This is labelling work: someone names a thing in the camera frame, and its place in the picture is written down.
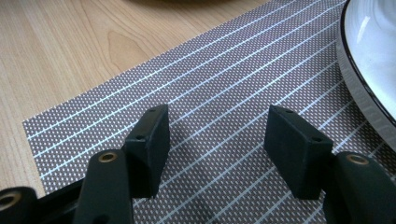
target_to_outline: white stripe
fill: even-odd
[[[281,103],[284,99],[286,99],[286,98],[287,98],[287,97],[284,97],[284,98],[282,98],[281,100],[279,100],[278,102],[276,102],[276,105],[280,104],[280,103]],[[261,113],[261,114],[260,114],[258,117],[256,117],[254,120],[256,120],[256,119],[262,117],[262,115],[263,115],[264,113]],[[181,172],[178,173],[177,175],[174,175],[170,180],[166,181],[166,183],[164,183],[163,185],[161,185],[160,188],[162,188],[164,185],[166,185],[166,184],[168,184],[169,182],[171,182],[173,179],[175,179],[175,176],[179,176],[179,174],[181,174],[181,173],[184,173],[184,172],[181,171]],[[216,179],[219,179],[219,178],[221,178],[222,176],[223,176],[223,174],[217,176]],[[212,185],[214,182],[216,182],[216,181],[211,181],[208,185],[205,186],[205,189],[206,189],[208,186]],[[175,213],[176,210],[178,210],[179,208],[183,207],[185,204],[187,204],[187,202],[189,202],[189,201],[191,201],[193,198],[195,198],[200,192],[201,192],[201,191],[198,191],[197,193],[195,193],[193,196],[191,196],[187,201],[185,201],[183,204],[181,204],[177,209],[175,209],[174,211],[172,211],[170,214]],[[170,214],[168,214],[168,215],[167,215],[166,217],[164,217],[162,220],[166,220],[168,217],[170,217]]]
[[[197,49],[197,50],[195,50],[195,51],[193,51],[193,52],[191,52],[191,53],[189,53],[189,54],[187,54],[187,55],[185,55],[185,56],[183,56],[182,58],[180,58],[180,59],[178,59],[178,60],[176,60],[176,61],[173,61],[173,62],[169,63],[168,65],[166,65],[165,67],[163,67],[163,68],[161,68],[161,69],[155,71],[154,73],[151,73],[151,74],[149,74],[148,76],[143,77],[143,78],[137,80],[136,82],[134,82],[134,83],[132,83],[132,84],[126,86],[126,87],[123,87],[123,88],[119,89],[118,91],[112,92],[111,94],[109,94],[109,95],[106,96],[105,98],[100,99],[99,101],[95,102],[95,103],[92,104],[92,105],[89,105],[89,106],[85,107],[85,108],[82,109],[82,110],[79,110],[77,113],[75,113],[75,114],[73,114],[73,115],[71,115],[71,116],[69,116],[69,117],[67,117],[67,118],[65,118],[65,119],[62,119],[61,121],[58,121],[58,122],[56,122],[55,124],[50,125],[48,128],[45,128],[45,129],[43,129],[43,130],[40,131],[40,132],[34,133],[34,134],[32,134],[32,135],[29,135],[29,136],[27,137],[27,139],[30,140],[30,139],[32,139],[32,138],[34,138],[34,137],[36,137],[36,136],[42,134],[43,132],[45,132],[45,131],[47,131],[47,130],[49,130],[49,129],[52,129],[53,127],[55,127],[55,126],[57,126],[57,125],[59,125],[59,124],[65,122],[65,121],[67,121],[67,120],[69,120],[69,119],[75,117],[76,115],[78,115],[78,114],[80,114],[80,113],[86,111],[87,109],[90,109],[91,107],[93,107],[93,106],[95,106],[95,105],[98,105],[98,104],[102,103],[104,100],[110,98],[111,96],[113,96],[113,95],[115,95],[115,94],[118,94],[118,93],[120,93],[120,92],[122,92],[122,91],[127,90],[128,88],[132,87],[133,85],[135,85],[135,84],[137,84],[137,83],[139,83],[139,82],[141,82],[141,81],[143,81],[143,80],[145,80],[145,79],[147,79],[147,78],[149,78],[149,77],[152,77],[152,76],[154,76],[154,75],[160,73],[161,71],[165,70],[166,68],[169,68],[170,66],[172,66],[172,65],[174,65],[174,64],[176,64],[176,63],[179,63],[179,62],[183,61],[184,59],[186,59],[186,58],[190,57],[191,55],[193,55],[193,54],[195,54],[195,53],[201,51],[202,49],[205,49],[205,48],[207,48],[207,47],[209,47],[209,46],[212,46],[213,44],[219,42],[220,40],[222,40],[222,39],[224,39],[224,38],[226,38],[226,37],[228,37],[228,36],[230,36],[230,35],[233,35],[233,34],[239,32],[239,31],[245,29],[245,28],[248,27],[249,25],[251,25],[251,24],[253,24],[253,23],[257,22],[257,21],[263,20],[264,18],[266,18],[266,17],[268,17],[268,16],[274,14],[275,12],[277,12],[277,11],[279,11],[280,9],[282,9],[282,8],[284,8],[284,7],[288,6],[288,5],[290,5],[291,3],[295,2],[295,1],[296,1],[296,0],[293,0],[293,1],[289,2],[289,3],[287,3],[285,6],[282,6],[282,7],[280,7],[280,8],[278,8],[278,9],[276,9],[276,10],[270,12],[269,14],[267,14],[267,15],[265,15],[265,16],[263,16],[263,17],[260,17],[260,18],[258,18],[258,19],[255,20],[255,21],[251,21],[250,23],[247,23],[247,24],[245,24],[244,26],[239,27],[238,29],[236,29],[236,30],[234,30],[234,31],[232,31],[232,32],[230,32],[230,33],[228,33],[227,35],[224,35],[224,36],[222,36],[221,38],[218,38],[218,39],[216,39],[215,41],[213,41],[213,42],[211,42],[211,43],[209,43],[209,44],[207,44],[207,45],[205,45],[205,46],[203,46],[203,47],[201,47],[201,48],[199,48],[199,49]]]
[[[206,223],[212,223],[216,220],[221,214],[227,211],[234,203],[238,202],[245,194],[250,192],[254,186],[258,185],[260,182],[264,180],[269,174],[271,174],[275,170],[275,166],[269,169],[264,175],[262,175],[259,179],[257,179],[252,185],[250,185],[247,189],[245,189],[241,194],[239,194],[236,198],[234,198],[230,203],[228,203],[225,207],[223,207],[218,213],[216,213],[212,218],[210,218]]]
[[[172,216],[175,212],[177,212],[178,209],[184,207],[187,203],[191,202],[196,196],[204,192],[206,189],[208,189],[212,184],[216,183],[220,178],[222,178],[224,175],[228,174],[235,166],[237,166],[239,163],[245,160],[248,156],[250,156],[255,150],[257,150],[259,147],[262,147],[262,143],[259,143],[256,147],[254,147],[253,150],[249,151],[247,155],[239,159],[237,162],[235,162],[232,166],[228,167],[224,172],[222,172],[220,175],[218,175],[216,178],[214,178],[212,181],[210,181],[207,185],[205,185],[203,188],[199,189],[197,192],[195,192],[189,199],[184,201],[182,204],[180,204],[177,208],[175,208],[173,211],[169,212],[166,214],[165,217],[163,217],[160,221],[157,223],[163,223],[165,222],[166,219],[168,219],[170,216]],[[261,179],[264,179],[267,175],[271,174],[275,170],[275,167],[272,167],[270,170],[268,170],[262,177]]]
[[[361,125],[359,125],[359,127],[356,128],[352,133],[350,133],[349,136],[348,136],[346,139],[344,139],[343,142],[342,142],[341,144],[339,144],[339,145],[332,151],[332,153],[337,152],[338,149],[340,149],[340,147],[341,147],[344,143],[346,143],[347,141],[349,141],[349,139],[350,139],[351,137],[353,137],[353,135],[355,135],[355,133],[357,133],[366,123],[367,123],[367,120],[364,121]]]
[[[330,89],[328,89],[326,92],[324,92],[323,94],[321,94],[314,102],[311,103],[311,105],[316,104],[318,101],[320,101],[325,95],[327,95],[328,92],[333,91],[335,88],[337,88],[339,85],[341,85],[341,83],[343,83],[344,80],[341,79],[337,84],[335,84],[334,86],[332,86]]]
[[[332,43],[330,43],[329,45],[327,45],[326,47],[320,49],[319,51],[317,51],[314,55],[318,54],[319,52],[323,51],[324,49],[326,49],[327,47],[329,47],[331,44],[333,44],[334,41]],[[297,65],[295,65],[293,68],[291,68],[288,72],[286,72],[285,74],[290,73],[292,70],[296,69],[297,67],[299,67],[301,64],[303,64],[303,62],[298,63]],[[283,97],[281,100],[279,100],[276,104],[280,104],[282,101],[284,101],[285,99],[287,99],[288,97],[290,97],[293,93],[297,92],[297,90],[299,90],[300,88],[302,88],[303,86],[305,86],[307,83],[309,83],[311,80],[313,80],[315,77],[321,75],[323,72],[325,72],[327,69],[329,69],[331,66],[333,66],[336,63],[336,61],[330,63],[329,65],[327,65],[325,68],[323,68],[322,70],[320,70],[318,73],[316,73],[314,76],[312,76],[311,78],[309,78],[308,80],[306,80],[302,85],[300,85],[299,87],[297,87],[296,89],[294,89],[293,91],[291,91],[290,93],[288,93],[285,97]],[[258,93],[260,93],[261,91],[263,91],[265,89],[261,88],[260,90],[256,91],[255,93],[253,93],[253,95],[257,95]],[[247,99],[245,99],[242,102],[246,102],[248,99],[250,99],[253,95],[250,95]],[[226,143],[228,140],[232,139],[234,136],[236,136],[238,133],[240,133],[243,129],[245,129],[248,125],[245,125],[244,127],[242,127],[240,130],[238,130],[238,132],[230,135],[228,138],[226,138],[225,140],[223,140],[220,144],[218,144],[217,146],[213,147],[211,150],[207,151],[205,155],[203,155],[202,157],[200,157],[197,161],[194,161],[193,163],[189,164],[189,166],[185,167],[183,170],[181,170],[180,172],[178,172],[176,175],[172,176],[171,178],[169,178],[167,181],[163,182],[160,185],[160,188],[163,188],[164,186],[166,186],[168,183],[172,182],[174,179],[178,178],[180,175],[182,175],[183,173],[187,172],[188,170],[190,170],[190,168],[192,166],[194,166],[196,163],[198,163],[199,161],[203,160],[206,156],[210,155],[213,151],[217,150],[219,147],[221,147],[224,143]],[[170,151],[173,151],[174,149],[176,149],[176,147],[172,147],[170,149]]]
[[[365,122],[363,122],[358,128],[356,128],[356,129],[352,132],[352,134],[350,134],[349,136],[347,136],[347,137],[337,146],[337,148],[341,147],[345,142],[347,142],[347,140],[349,140],[350,137],[352,137],[352,135],[354,135],[354,134],[359,130],[359,128],[361,128],[361,126],[364,125]],[[288,191],[288,193],[287,193],[285,196],[289,196],[290,194],[291,194],[291,192]],[[283,203],[283,201],[287,198],[287,197],[285,197],[285,196],[277,202],[277,205]],[[268,215],[269,215],[268,212],[265,213],[265,214],[259,219],[259,221],[262,222],[263,220],[265,220],[265,219],[267,218]]]
[[[328,10],[326,10],[326,11],[320,13],[320,14],[317,15],[313,20],[319,18],[321,15],[323,15],[323,14],[324,14],[325,12],[327,12]],[[282,35],[282,36],[281,36],[280,38],[278,38],[277,40],[271,42],[270,44],[268,44],[268,45],[262,47],[262,48],[259,49],[259,50],[256,50],[255,52],[251,53],[250,55],[248,55],[248,56],[245,57],[244,59],[240,60],[238,63],[235,63],[235,64],[229,66],[228,68],[224,69],[224,70],[221,71],[220,73],[217,73],[216,75],[214,75],[214,76],[211,77],[210,79],[206,80],[205,82],[203,82],[203,83],[199,84],[198,86],[192,88],[192,90],[195,90],[196,88],[198,88],[198,87],[204,85],[206,82],[208,82],[208,81],[212,80],[213,78],[215,78],[215,77],[221,75],[223,72],[226,72],[226,71],[230,70],[231,68],[237,66],[238,64],[240,64],[240,63],[243,62],[244,60],[246,60],[246,59],[248,59],[248,58],[254,56],[255,54],[257,54],[257,53],[259,53],[260,51],[262,51],[263,49],[266,49],[266,48],[268,48],[269,46],[275,44],[275,43],[276,43],[277,41],[279,41],[280,39],[283,39],[284,37],[286,37],[286,36],[288,36],[288,35],[294,33],[295,31],[297,31],[297,30],[299,30],[300,28],[306,26],[306,25],[309,24],[310,22],[307,22],[307,23],[305,23],[305,24],[303,24],[303,25],[301,25],[301,26],[295,28],[295,29],[292,30],[291,32],[287,33],[286,35]],[[271,62],[269,62],[269,63],[265,64],[264,66],[262,66],[261,68],[257,69],[257,70],[256,70],[253,74],[251,74],[251,75],[254,75],[255,73],[257,73],[257,72],[259,72],[260,70],[262,70],[264,67],[266,67],[266,66],[270,65],[271,63],[273,63],[273,62],[279,60],[281,57],[283,57],[284,55],[288,54],[289,52],[291,52],[291,51],[297,49],[298,47],[300,47],[300,46],[301,46],[302,44],[304,44],[305,42],[311,40],[311,39],[314,38],[315,36],[321,34],[322,32],[326,31],[327,29],[329,29],[330,27],[332,27],[333,25],[335,25],[337,22],[338,22],[338,21],[335,21],[334,23],[328,25],[327,27],[325,27],[324,29],[322,29],[322,30],[319,31],[318,33],[315,33],[314,35],[310,36],[308,39],[304,40],[303,42],[299,43],[298,45],[294,46],[293,48],[287,50],[287,51],[284,52],[283,54],[281,54],[281,55],[279,55],[278,57],[276,57],[275,59],[273,59]],[[189,90],[189,91],[187,91],[187,92],[184,92],[183,94],[179,95],[176,99],[172,100],[170,103],[173,103],[175,100],[181,98],[182,96],[186,95],[187,93],[190,93],[192,90]],[[124,107],[119,108],[118,110],[111,112],[109,115],[106,115],[106,116],[104,116],[103,118],[100,118],[99,120],[95,121],[94,123],[92,123],[91,125],[85,127],[84,129],[81,129],[80,131],[78,131],[78,132],[76,132],[76,133],[73,133],[73,134],[70,135],[70,136],[67,136],[65,139],[61,140],[60,142],[58,142],[58,143],[52,145],[51,147],[48,147],[48,148],[44,149],[43,151],[37,153],[36,155],[34,155],[34,158],[37,158],[37,157],[41,156],[42,154],[47,153],[47,152],[49,152],[50,150],[56,148],[56,147],[59,146],[60,144],[63,144],[64,142],[67,142],[67,141],[70,140],[71,138],[73,138],[73,137],[75,137],[75,136],[77,136],[77,135],[79,135],[79,134],[81,134],[81,133],[84,133],[85,131],[89,130],[91,127],[95,126],[96,124],[102,122],[102,121],[105,120],[105,119],[108,119],[109,117],[111,117],[111,116],[113,116],[113,115],[119,113],[120,111],[122,111],[122,110],[128,108],[129,106],[134,105],[135,103],[137,103],[138,101],[140,101],[140,100],[142,100],[142,99],[148,97],[148,96],[149,96],[150,94],[152,94],[152,93],[153,93],[153,91],[152,91],[151,93],[148,93],[148,94],[146,94],[145,96],[143,96],[143,97],[141,97],[141,98],[139,98],[139,99],[137,99],[137,100],[135,100],[135,101],[129,103],[128,105],[125,105]]]
[[[303,114],[306,110],[308,110],[310,107],[312,107],[312,105],[313,104],[309,104],[306,108],[304,108],[303,110],[301,110],[300,112],[299,112],[299,115],[301,115],[301,114]],[[340,111],[341,110],[338,110],[335,114],[336,115],[339,115],[340,114]],[[328,118],[323,124],[329,124],[330,123],[330,121],[331,120],[333,120],[335,118],[335,116],[331,116],[330,118]],[[229,204],[227,204],[227,206],[226,207],[231,207],[234,203],[235,203],[234,201],[232,201],[231,203],[229,203]],[[217,213],[217,214],[215,214],[215,216],[214,216],[214,218],[217,218],[217,217],[219,217],[223,212],[225,212],[227,209],[222,209],[219,213]],[[266,216],[268,216],[268,214],[270,214],[270,213],[265,213],[260,219],[263,219],[263,218],[266,218]]]
[[[303,60],[302,62],[298,63],[297,65],[301,65],[301,64],[305,63],[306,61],[310,60],[311,58],[313,58],[314,56],[316,56],[316,55],[318,55],[320,52],[322,52],[325,48],[322,48],[320,51],[315,52],[313,55],[309,56],[308,58],[306,58],[306,59]],[[249,74],[247,77],[251,77],[251,75],[256,74],[256,73],[259,72],[260,70],[262,70],[262,69],[259,68],[259,70],[256,70],[255,72]],[[202,104],[200,104],[199,106],[195,107],[195,108],[194,108],[192,111],[190,111],[189,113],[186,113],[185,115],[181,116],[180,118],[178,118],[177,120],[175,120],[172,124],[174,124],[174,123],[176,123],[176,122],[178,122],[178,121],[180,121],[180,120],[186,118],[187,116],[189,116],[190,114],[194,113],[196,110],[198,110],[198,109],[201,108],[202,106],[207,105],[207,104],[210,103],[212,100],[216,99],[217,97],[219,97],[220,95],[222,95],[224,92],[230,90],[231,88],[233,88],[234,86],[236,86],[236,85],[239,84],[240,82],[242,82],[242,81],[238,81],[238,82],[234,83],[232,86],[228,87],[227,89],[225,89],[225,90],[221,91],[220,93],[218,93],[218,94],[212,96],[209,100],[207,100],[207,101],[203,102]]]
[[[330,44],[328,44],[326,47],[322,48],[320,51],[326,49],[327,47],[329,47],[329,46],[330,46],[331,44],[333,44],[333,43],[334,43],[334,41],[331,42]],[[326,66],[324,69],[322,69],[322,70],[321,70],[319,73],[317,73],[314,77],[318,76],[319,74],[321,74],[322,72],[324,72],[325,70],[327,70],[327,69],[328,69],[331,65],[333,65],[334,63],[335,63],[335,61],[334,61],[332,64]],[[300,65],[300,64],[297,64],[297,65],[294,66],[292,69],[297,68],[299,65]],[[274,84],[275,82],[276,82],[276,80],[273,80],[271,83],[267,84],[264,88],[261,88],[259,91],[262,91],[262,90],[266,89],[267,87],[269,87],[270,85]],[[219,120],[220,118],[224,117],[225,115],[229,114],[231,111],[233,111],[234,109],[236,109],[236,108],[237,108],[238,106],[240,106],[241,104],[244,104],[247,100],[251,99],[254,95],[258,94],[259,91],[256,91],[255,94],[250,95],[246,100],[244,100],[243,102],[241,102],[241,103],[239,103],[238,105],[234,106],[231,110],[228,110],[225,114],[221,115],[220,117],[217,117],[215,120],[212,120],[212,121],[211,121],[209,124],[207,124],[204,128],[202,128],[202,129],[199,130],[198,132],[196,132],[196,133],[194,133],[193,135],[191,135],[189,138],[187,138],[186,140],[184,140],[182,143],[176,145],[175,147],[172,147],[172,148],[170,149],[170,151],[173,151],[173,150],[175,150],[177,147],[180,147],[182,144],[184,144],[185,142],[187,142],[187,140],[192,139],[195,135],[197,135],[198,133],[202,132],[204,129],[206,129],[207,127],[209,127],[210,125],[212,125],[214,122],[216,122],[216,121]],[[248,125],[250,125],[250,123],[246,124],[242,129],[240,129],[240,131],[242,131],[243,129],[245,129]],[[132,126],[132,125],[128,125],[126,128],[123,128],[123,129],[121,130],[121,132],[123,133],[125,129],[127,129],[128,127],[131,127],[131,126]],[[120,133],[120,131],[116,132],[116,133],[113,134],[112,136],[115,136],[115,135],[117,135],[117,134],[119,134],[119,133]],[[108,138],[106,138],[105,140],[100,141],[100,142],[98,143],[99,146],[102,145],[102,143],[104,143],[104,142],[107,141],[107,140],[108,140]],[[84,150],[83,152],[78,153],[77,156],[75,156],[75,157],[73,157],[73,158],[71,158],[71,159],[69,159],[69,160],[67,160],[67,161],[64,161],[61,165],[57,165],[55,168],[53,168],[53,169],[49,170],[48,172],[46,172],[45,174],[41,175],[40,178],[43,178],[43,177],[45,177],[45,176],[47,176],[47,175],[52,174],[53,171],[58,170],[59,168],[65,166],[65,165],[66,165],[67,163],[69,163],[70,161],[75,160],[76,158],[80,157],[81,155],[85,154],[86,152],[88,152],[88,151],[90,151],[90,150],[92,150],[92,149],[94,149],[94,147],[90,147],[89,149],[86,149],[86,150]]]
[[[340,114],[342,111],[344,111],[347,107],[349,107],[351,104],[353,103],[353,100],[349,101],[348,103],[346,103],[346,105],[344,105],[340,110],[337,111],[337,113],[332,115],[332,118],[335,118],[338,116],[338,114]],[[324,126],[326,126],[328,124],[328,122],[324,122],[322,125],[320,125],[319,129],[322,129]]]
[[[281,204],[283,203],[287,198],[289,198],[289,196],[291,195],[291,191],[288,191],[285,195],[283,195],[283,197],[277,201],[270,209],[268,209],[268,211],[262,215],[261,218],[259,218],[256,223],[262,223],[263,220],[265,220],[268,215],[270,215],[272,212],[274,212],[274,210]]]
[[[370,153],[370,154],[368,155],[368,157],[369,157],[369,158],[372,158],[372,157],[375,155],[375,153],[377,153],[377,152],[379,151],[379,149],[381,149],[382,146],[384,146],[384,145],[385,145],[385,142],[384,142],[384,140],[382,140],[382,142],[378,145],[378,147],[376,147],[376,148],[374,149],[374,151],[372,151],[372,153]]]
[[[320,211],[322,205],[320,205],[317,209],[315,209],[315,211],[311,214],[311,216],[309,216],[309,218],[307,218],[304,222],[304,224],[309,224],[309,222],[318,214],[318,212]]]

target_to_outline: table surface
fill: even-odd
[[[268,0],[0,0],[0,189],[44,190],[22,122]]]

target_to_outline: black plastic part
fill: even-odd
[[[297,113],[271,105],[264,149],[294,197],[318,199],[319,174],[332,157],[332,140]]]
[[[39,199],[39,223],[72,223],[83,180],[80,179]]]
[[[0,191],[0,220],[7,224],[35,223],[37,196],[26,187]]]
[[[168,106],[158,105],[145,112],[122,147],[133,182],[130,184],[133,198],[157,195],[169,149]]]
[[[93,155],[73,223],[132,223],[128,185],[127,163],[121,150],[105,150]]]
[[[320,185],[326,192],[323,202],[323,212],[327,224],[349,224],[351,217],[347,210],[344,197],[341,194],[340,187],[335,181],[333,162],[334,157],[332,157],[329,164],[324,165],[324,170],[320,174]]]
[[[396,187],[374,160],[341,152],[333,169],[351,223],[396,223]]]

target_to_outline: screw hole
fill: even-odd
[[[101,215],[99,217],[96,217],[92,224],[106,224],[110,220],[110,217],[106,215]]]
[[[117,154],[113,152],[107,152],[99,157],[99,162],[110,162],[117,158]]]
[[[312,140],[314,140],[315,142],[321,142],[321,138],[318,137],[312,137]]]
[[[11,191],[3,196],[0,196],[0,211],[12,207],[21,199],[21,194],[17,191]]]
[[[369,163],[369,161],[367,161],[365,158],[359,155],[347,155],[346,158],[349,161],[356,163],[358,165],[367,165]]]

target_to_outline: placemat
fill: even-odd
[[[263,150],[269,105],[326,133],[334,153],[373,157],[394,180],[396,153],[348,93],[335,55],[343,0],[274,0],[23,123],[45,191],[81,179],[119,148],[143,112],[169,104],[171,150],[136,223],[325,222]]]

